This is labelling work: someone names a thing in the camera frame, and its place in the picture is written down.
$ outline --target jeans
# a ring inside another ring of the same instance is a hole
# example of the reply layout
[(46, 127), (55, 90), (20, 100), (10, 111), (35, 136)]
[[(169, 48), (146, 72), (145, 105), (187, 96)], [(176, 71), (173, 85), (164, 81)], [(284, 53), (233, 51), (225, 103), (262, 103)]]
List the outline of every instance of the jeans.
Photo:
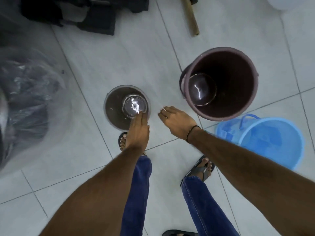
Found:
[[(120, 236), (142, 236), (151, 172), (151, 160), (147, 156), (140, 156), (125, 206)], [(199, 177), (185, 177), (181, 189), (199, 236), (239, 236)]]

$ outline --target bracelet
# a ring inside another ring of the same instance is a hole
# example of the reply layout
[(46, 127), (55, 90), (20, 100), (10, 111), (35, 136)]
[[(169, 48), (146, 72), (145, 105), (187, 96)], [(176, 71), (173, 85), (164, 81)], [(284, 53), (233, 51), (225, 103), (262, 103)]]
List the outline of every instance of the bracelet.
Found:
[(191, 131), (195, 128), (195, 127), (199, 127), (198, 125), (195, 125), (195, 126), (193, 126), (190, 130), (189, 130), (189, 132), (188, 132), (188, 134), (187, 134), (187, 137), (186, 137), (186, 142), (188, 142), (188, 136), (189, 136), (189, 134), (191, 133)]

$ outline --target person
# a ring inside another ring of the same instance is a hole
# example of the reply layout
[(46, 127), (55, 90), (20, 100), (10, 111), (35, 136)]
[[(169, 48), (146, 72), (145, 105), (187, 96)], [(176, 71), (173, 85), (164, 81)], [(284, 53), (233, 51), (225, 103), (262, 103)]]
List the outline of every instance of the person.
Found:
[[(158, 115), (173, 135), (205, 155), (181, 183), (199, 235), (238, 235), (203, 183), (213, 165), (281, 235), (315, 235), (314, 182), (208, 134), (173, 106)], [(147, 115), (140, 112), (121, 139), (122, 152), (69, 196), (40, 235), (142, 235), (152, 171), (143, 154), (148, 140)]]

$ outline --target flip-flop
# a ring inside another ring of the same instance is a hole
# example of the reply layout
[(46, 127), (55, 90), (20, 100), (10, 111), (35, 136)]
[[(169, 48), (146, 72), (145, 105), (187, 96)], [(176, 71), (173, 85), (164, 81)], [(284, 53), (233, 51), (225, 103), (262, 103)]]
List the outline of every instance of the flip-flop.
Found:
[(183, 236), (199, 236), (199, 234), (197, 233), (186, 232), (186, 231), (181, 231), (181, 230), (176, 230), (176, 229), (165, 231), (162, 234), (162, 236), (177, 236), (177, 234), (183, 234)]
[[(207, 168), (208, 168), (209, 162), (204, 167), (197, 167), (202, 162), (203, 158), (206, 158), (206, 156), (203, 155), (202, 157), (200, 157), (199, 160), (193, 166), (193, 168), (185, 175), (185, 177), (190, 176), (191, 174), (194, 174), (194, 173), (203, 172), (203, 180), (202, 181), (205, 182), (205, 180), (209, 177), (208, 173), (207, 173)], [(213, 162), (211, 162), (211, 172), (213, 172), (214, 169), (215, 169), (215, 164)]]
[(123, 132), (122, 134), (119, 135), (119, 138), (118, 138), (118, 146), (119, 146), (119, 148), (120, 148), (120, 139), (123, 138), (124, 134), (127, 134), (127, 132), (125, 131), (125, 132)]

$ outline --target person's left hand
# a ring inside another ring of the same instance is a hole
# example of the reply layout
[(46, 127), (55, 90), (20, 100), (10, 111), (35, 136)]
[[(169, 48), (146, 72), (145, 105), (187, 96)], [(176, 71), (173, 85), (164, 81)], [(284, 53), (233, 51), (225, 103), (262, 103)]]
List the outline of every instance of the person's left hand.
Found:
[(150, 133), (147, 118), (147, 113), (140, 112), (131, 120), (126, 148), (140, 148), (141, 152), (144, 152), (148, 145)]

